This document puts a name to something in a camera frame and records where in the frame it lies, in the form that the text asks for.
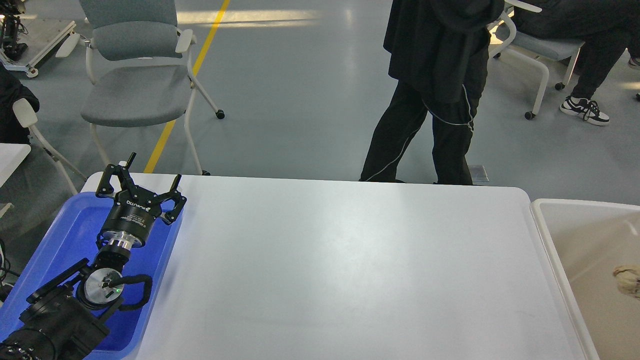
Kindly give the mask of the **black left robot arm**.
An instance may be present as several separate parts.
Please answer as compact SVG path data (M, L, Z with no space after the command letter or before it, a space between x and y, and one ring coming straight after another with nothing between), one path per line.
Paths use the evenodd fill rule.
M66 201L1 308L3 360L121 360L140 343L181 226L176 175L136 184L134 157Z

